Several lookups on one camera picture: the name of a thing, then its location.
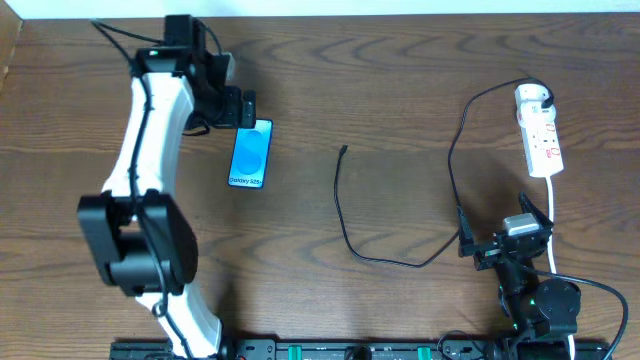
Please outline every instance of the white power strip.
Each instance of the white power strip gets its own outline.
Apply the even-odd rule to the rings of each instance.
[[[524,84],[518,86],[515,95],[529,175],[544,178],[559,173],[564,165],[556,132],[556,108],[542,108],[549,91],[542,85]]]

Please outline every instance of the green clip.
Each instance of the green clip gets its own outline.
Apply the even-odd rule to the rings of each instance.
[[[289,360],[302,360],[302,346],[289,346]]]
[[[418,360],[431,360],[431,348],[427,346],[419,347]]]

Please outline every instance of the white backdrop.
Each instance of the white backdrop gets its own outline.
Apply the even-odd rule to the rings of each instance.
[[[5,0],[23,19],[640,11],[640,0]]]

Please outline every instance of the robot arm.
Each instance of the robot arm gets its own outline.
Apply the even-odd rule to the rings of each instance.
[[[174,354],[195,358],[218,354],[222,324],[194,281],[195,235],[172,199],[182,134],[198,125],[207,130],[255,126],[255,93],[248,91],[243,97],[239,88],[225,86],[233,59],[229,53],[207,52],[204,35],[204,25],[197,19],[168,16],[162,46],[138,50],[135,63],[141,79],[132,81],[131,116],[120,156],[102,193],[83,196],[78,206],[80,225],[102,280],[119,286],[149,310],[163,296],[147,248],[147,242],[153,244],[168,293],[168,316],[158,320],[175,344]],[[137,193],[144,196],[136,205],[151,226],[124,233],[121,228],[136,220],[129,167],[147,101],[139,80],[149,87],[152,109],[137,160]],[[190,354],[180,346],[181,340],[187,342]]]

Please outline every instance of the wood grain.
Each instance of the wood grain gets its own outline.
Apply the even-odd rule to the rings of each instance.
[[[475,93],[530,74],[557,96],[566,169],[556,187],[556,255],[569,274],[627,297],[617,359],[640,356],[640,17],[390,16],[208,19],[258,92],[275,131],[266,186],[226,186],[234,132],[185,138],[177,201],[200,247],[199,282],[233,332],[281,338],[437,338],[508,329],[491,271],[454,249],[423,270],[348,253],[332,180],[349,144],[341,202],[367,255],[419,261],[455,231],[446,152]],[[114,24],[160,34],[161,20]],[[123,40],[133,51],[141,46]],[[0,357],[104,359],[115,338],[160,327],[104,286],[75,209],[99,191],[130,107],[118,53],[86,21],[29,21],[0,94]],[[478,236],[541,208],[509,90],[474,105],[454,156]],[[546,268],[544,261],[538,266]],[[611,341],[617,300],[582,287],[578,337]]]

